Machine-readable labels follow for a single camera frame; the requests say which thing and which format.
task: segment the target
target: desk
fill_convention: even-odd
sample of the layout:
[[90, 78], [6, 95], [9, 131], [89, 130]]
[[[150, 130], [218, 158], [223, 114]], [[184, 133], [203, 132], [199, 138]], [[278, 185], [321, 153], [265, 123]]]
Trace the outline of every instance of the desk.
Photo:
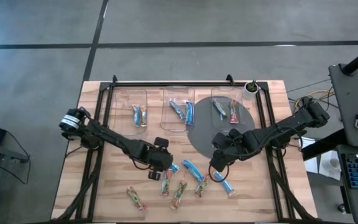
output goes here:
[[[329, 67], [329, 75], [333, 83], [335, 97], [341, 112], [344, 128], [303, 148], [303, 159], [308, 160], [326, 151], [336, 149], [341, 154], [358, 154], [358, 129], [354, 127], [358, 114], [358, 69], [354, 77], [343, 74], [340, 66]], [[342, 171], [346, 169], [346, 163], [341, 163]], [[358, 223], [358, 189], [350, 188], [346, 172], [341, 175], [342, 197], [347, 213], [352, 213], [353, 219]]]
[[[78, 106], [85, 107], [89, 112], [95, 110], [100, 82], [84, 82]], [[290, 106], [283, 81], [268, 81], [273, 111], [276, 121], [291, 115]], [[181, 164], [188, 159], [205, 174], [209, 159], [198, 154], [190, 144], [186, 133], [173, 133], [161, 128], [163, 87], [115, 87], [120, 89], [145, 89], [148, 98], [148, 124], [144, 134], [135, 136], [148, 142], [153, 142], [160, 136], [170, 141], [168, 150], [173, 154], [174, 163]], [[210, 87], [194, 87], [195, 101], [211, 95]], [[112, 104], [109, 126], [114, 127], [114, 104]], [[243, 105], [252, 115], [255, 127], [260, 128], [260, 119], [256, 102], [243, 100]], [[77, 148], [79, 141], [69, 144], [68, 152]], [[86, 157], [85, 149], [77, 151], [66, 158], [60, 184], [58, 187], [52, 218], [57, 218], [69, 206], [78, 193]], [[94, 222], [254, 222], [277, 221], [270, 176], [264, 152], [244, 162], [236, 162], [231, 166], [227, 178], [233, 185], [235, 194], [228, 198], [219, 183], [209, 181], [203, 198], [196, 198], [193, 192], [196, 181], [191, 174], [182, 169], [172, 177], [170, 196], [160, 195], [161, 182], [149, 180], [146, 170], [137, 170], [131, 160], [122, 151], [110, 144], [104, 147]], [[288, 147], [284, 157], [290, 188], [300, 203], [313, 216], [317, 216], [313, 196], [302, 155], [295, 147]], [[180, 180], [186, 180], [188, 186], [180, 208], [173, 211], [169, 208], [174, 190]], [[126, 194], [128, 185], [133, 185], [141, 200], [148, 206], [146, 212], [138, 211]], [[283, 193], [280, 198], [284, 214], [287, 214]], [[84, 212], [87, 211], [85, 198]]]

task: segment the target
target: transparent container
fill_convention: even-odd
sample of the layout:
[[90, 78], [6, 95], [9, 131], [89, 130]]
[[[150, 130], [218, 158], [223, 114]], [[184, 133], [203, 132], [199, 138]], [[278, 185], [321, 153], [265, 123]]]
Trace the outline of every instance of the transparent container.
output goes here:
[[186, 129], [193, 128], [185, 124], [186, 119], [181, 119], [179, 114], [170, 104], [172, 100], [175, 102], [186, 115], [186, 102], [194, 104], [195, 91], [188, 86], [168, 86], [163, 90], [163, 105], [161, 128], [172, 132], [184, 132]]
[[115, 115], [112, 130], [124, 136], [143, 133], [147, 129], [147, 125], [135, 126], [134, 105], [145, 108], [147, 118], [146, 90], [118, 90], [115, 92], [115, 96], [116, 99], [113, 102]]
[[[227, 116], [221, 117], [220, 112], [213, 103], [214, 99], [222, 105]], [[229, 132], [230, 129], [235, 128], [236, 125], [238, 125], [230, 123], [230, 102], [232, 100], [237, 101], [236, 115], [239, 121], [238, 124], [244, 124], [246, 121], [244, 117], [244, 110], [246, 109], [242, 105], [242, 89], [232, 86], [218, 86], [211, 89], [211, 118], [214, 128], [223, 132]]]

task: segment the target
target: white paper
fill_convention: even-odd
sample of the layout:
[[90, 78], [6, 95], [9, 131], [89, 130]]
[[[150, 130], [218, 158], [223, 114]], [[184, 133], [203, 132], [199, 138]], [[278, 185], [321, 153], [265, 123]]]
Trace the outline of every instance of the white paper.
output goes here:
[[339, 159], [338, 153], [336, 151], [329, 151], [329, 152], [325, 152], [321, 155], [319, 173], [326, 177], [331, 177], [336, 180], [340, 180], [341, 179], [341, 168], [339, 168], [339, 170], [329, 171], [323, 167], [323, 161], [328, 160], [328, 159]]
[[[310, 144], [313, 144], [316, 142], [316, 140], [314, 140], [314, 139], [305, 138], [305, 137], [302, 137], [302, 141], [303, 141], [303, 147], [309, 146]], [[306, 168], [307, 172], [312, 172], [312, 173], [318, 174], [317, 158], [313, 157], [313, 158], [305, 161], [305, 168]]]

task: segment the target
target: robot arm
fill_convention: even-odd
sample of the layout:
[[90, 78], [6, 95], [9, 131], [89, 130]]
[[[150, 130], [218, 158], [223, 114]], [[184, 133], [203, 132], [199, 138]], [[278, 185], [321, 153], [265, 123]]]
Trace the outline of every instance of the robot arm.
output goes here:
[[163, 170], [167, 170], [173, 156], [168, 152], [168, 140], [156, 138], [154, 144], [142, 140], [128, 139], [113, 130], [101, 125], [90, 118], [90, 114], [84, 109], [70, 109], [59, 124], [62, 135], [69, 139], [71, 136], [79, 136], [81, 145], [88, 149], [97, 149], [106, 141], [122, 150], [134, 162], [149, 165], [152, 172], [149, 178], [159, 180]]
[[305, 128], [319, 128], [328, 122], [329, 115], [320, 104], [304, 98], [303, 105], [294, 115], [268, 128], [254, 129], [242, 134], [232, 129], [227, 136], [218, 133], [212, 142], [217, 150], [214, 151], [209, 164], [222, 172], [237, 159], [244, 161], [256, 156], [268, 144], [284, 147], [294, 134], [301, 135], [300, 132]]

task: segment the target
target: wooden tabletop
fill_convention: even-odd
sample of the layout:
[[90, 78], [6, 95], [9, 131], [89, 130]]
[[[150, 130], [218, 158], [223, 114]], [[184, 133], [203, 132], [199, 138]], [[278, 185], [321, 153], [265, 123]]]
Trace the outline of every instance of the wooden tabletop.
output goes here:
[[[78, 106], [85, 107], [94, 113], [100, 82], [84, 82]], [[290, 105], [287, 100], [284, 82], [281, 80], [268, 81], [270, 96], [272, 99], [276, 122], [291, 115]], [[156, 137], [167, 138], [170, 141], [168, 150], [173, 154], [174, 163], [181, 164], [184, 159], [190, 160], [205, 175], [208, 170], [209, 159], [199, 154], [190, 144], [186, 132], [176, 133], [162, 129], [162, 106], [164, 87], [141, 88], [147, 92], [148, 123], [147, 130], [143, 133], [129, 136], [129, 138], [143, 139], [153, 142]], [[195, 102], [211, 96], [211, 87], [194, 87]], [[120, 90], [140, 90], [140, 88], [115, 88], [113, 101]], [[268, 118], [265, 97], [262, 93], [265, 117]], [[260, 119], [256, 100], [244, 100], [242, 104], [252, 115], [255, 127], [260, 128]], [[132, 112], [119, 114], [116, 108], [122, 108], [120, 103], [113, 103], [110, 111], [109, 127], [120, 132], [131, 128], [131, 125], [122, 126], [125, 122], [121, 119], [130, 118]], [[68, 152], [77, 148], [79, 141], [69, 144]], [[63, 172], [57, 192], [52, 218], [57, 218], [74, 199], [81, 185], [81, 178], [86, 158], [86, 149], [80, 149], [70, 154], [64, 163]], [[287, 169], [288, 181], [291, 191], [306, 208], [317, 217], [313, 202], [313, 196], [306, 175], [302, 155], [295, 147], [288, 147], [284, 157]], [[223, 187], [219, 183], [208, 182], [208, 186], [202, 198], [194, 196], [197, 186], [194, 177], [183, 169], [173, 175], [170, 184], [170, 195], [160, 195], [161, 181], [157, 182], [147, 178], [147, 170], [138, 170], [132, 161], [122, 151], [110, 144], [104, 147], [104, 155], [101, 166], [98, 196], [94, 210], [94, 222], [272, 222], [277, 221], [269, 170], [267, 167], [266, 153], [244, 162], [237, 161], [230, 168], [227, 178], [234, 187], [235, 194], [228, 198]], [[178, 210], [169, 208], [173, 195], [178, 188], [179, 181], [185, 180], [188, 186]], [[133, 185], [140, 199], [147, 205], [147, 211], [141, 212], [134, 206], [132, 200], [126, 194], [129, 185]], [[88, 211], [90, 190], [85, 199], [83, 214]], [[283, 192], [280, 190], [280, 198], [285, 217], [287, 216]]]

